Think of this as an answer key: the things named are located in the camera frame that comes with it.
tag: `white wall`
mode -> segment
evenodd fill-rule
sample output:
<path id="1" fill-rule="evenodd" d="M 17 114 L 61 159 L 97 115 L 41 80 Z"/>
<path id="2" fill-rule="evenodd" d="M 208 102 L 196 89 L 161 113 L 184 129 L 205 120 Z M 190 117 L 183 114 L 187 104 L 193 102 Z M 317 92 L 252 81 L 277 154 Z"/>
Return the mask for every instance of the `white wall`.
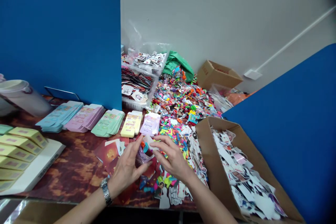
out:
<path id="1" fill-rule="evenodd" d="M 171 43 L 195 72 L 205 59 L 243 75 L 257 69 L 335 6 L 335 0 L 121 0 L 121 41 L 128 20 L 145 42 Z M 253 92 L 313 53 L 336 42 L 328 15 L 263 67 L 263 76 L 239 85 Z"/>

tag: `white lid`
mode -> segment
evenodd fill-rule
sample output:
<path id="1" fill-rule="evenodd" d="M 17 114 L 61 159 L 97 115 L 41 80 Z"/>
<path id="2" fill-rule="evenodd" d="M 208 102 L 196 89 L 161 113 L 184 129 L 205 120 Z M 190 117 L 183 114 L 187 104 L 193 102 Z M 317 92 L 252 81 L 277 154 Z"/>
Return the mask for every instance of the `white lid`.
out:
<path id="1" fill-rule="evenodd" d="M 7 80 L 4 82 L 0 82 L 0 92 L 2 93 L 16 92 L 28 86 L 29 86 L 29 83 L 25 80 L 24 81 L 23 80 L 10 80 L 10 81 Z"/>

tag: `table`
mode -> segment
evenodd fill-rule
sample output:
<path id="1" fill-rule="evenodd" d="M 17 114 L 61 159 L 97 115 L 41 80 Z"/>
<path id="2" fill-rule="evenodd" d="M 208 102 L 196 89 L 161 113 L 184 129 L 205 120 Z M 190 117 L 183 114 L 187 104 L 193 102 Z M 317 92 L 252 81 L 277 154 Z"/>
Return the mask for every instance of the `table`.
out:
<path id="1" fill-rule="evenodd" d="M 123 111 L 127 114 L 131 110 L 123 109 Z M 35 118 L 25 111 L 20 111 L 13 116 L 0 118 L 0 124 L 41 130 L 39 126 L 35 126 L 40 120 L 41 118 Z M 123 124 L 124 121 L 118 134 L 110 137 L 109 140 L 120 137 Z M 66 145 L 66 148 L 32 191 L 5 197 L 77 204 L 90 196 L 99 187 L 101 180 L 107 176 L 102 163 L 93 151 L 108 138 L 97 137 L 90 131 L 77 133 L 63 130 L 57 134 L 44 132 L 42 134 L 46 138 L 61 142 Z M 137 190 L 124 204 L 115 199 L 113 205 L 159 208 L 159 202 L 151 192 Z M 188 197 L 183 200 L 183 204 L 171 205 L 170 209 L 196 212 L 195 204 Z"/>

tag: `blue partition wall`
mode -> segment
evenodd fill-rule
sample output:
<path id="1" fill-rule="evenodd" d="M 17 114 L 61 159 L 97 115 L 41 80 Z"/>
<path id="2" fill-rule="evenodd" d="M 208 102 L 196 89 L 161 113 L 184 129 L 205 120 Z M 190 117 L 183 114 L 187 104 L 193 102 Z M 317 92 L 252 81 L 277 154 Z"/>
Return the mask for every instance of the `blue partition wall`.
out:
<path id="1" fill-rule="evenodd" d="M 223 114 L 239 123 L 308 223 L 333 213 L 336 44 Z"/>
<path id="2" fill-rule="evenodd" d="M 0 73 L 121 109 L 120 0 L 0 0 Z"/>

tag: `yellow box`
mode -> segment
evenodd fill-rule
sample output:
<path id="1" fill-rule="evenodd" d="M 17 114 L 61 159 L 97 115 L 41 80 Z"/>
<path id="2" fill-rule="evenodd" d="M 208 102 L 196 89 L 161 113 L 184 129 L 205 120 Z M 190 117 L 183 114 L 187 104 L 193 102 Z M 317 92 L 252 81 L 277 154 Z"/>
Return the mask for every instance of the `yellow box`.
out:
<path id="1" fill-rule="evenodd" d="M 9 131 L 8 134 L 28 138 L 36 143 L 38 146 L 40 146 L 42 149 L 44 149 L 44 147 L 48 144 L 48 141 L 36 129 L 16 127 Z"/>
<path id="2" fill-rule="evenodd" d="M 0 180 L 17 180 L 23 171 L 0 169 Z"/>
<path id="3" fill-rule="evenodd" d="M 0 192 L 11 188 L 14 182 L 15 180 L 0 180 Z"/>
<path id="4" fill-rule="evenodd" d="M 28 138 L 23 138 L 21 136 L 13 136 L 13 135 L 0 136 L 0 144 L 14 145 L 34 155 L 37 155 L 42 151 L 42 149 L 35 143 L 30 141 Z"/>
<path id="5" fill-rule="evenodd" d="M 1 145 L 1 144 L 0 144 L 0 156 L 8 156 L 26 162 L 31 162 L 36 157 L 35 155 L 25 150 L 22 150 L 18 147 L 12 145 Z"/>
<path id="6" fill-rule="evenodd" d="M 23 162 L 18 159 L 9 158 L 6 156 L 0 156 L 0 168 L 12 169 L 12 170 L 25 170 L 29 166 L 29 163 Z"/>

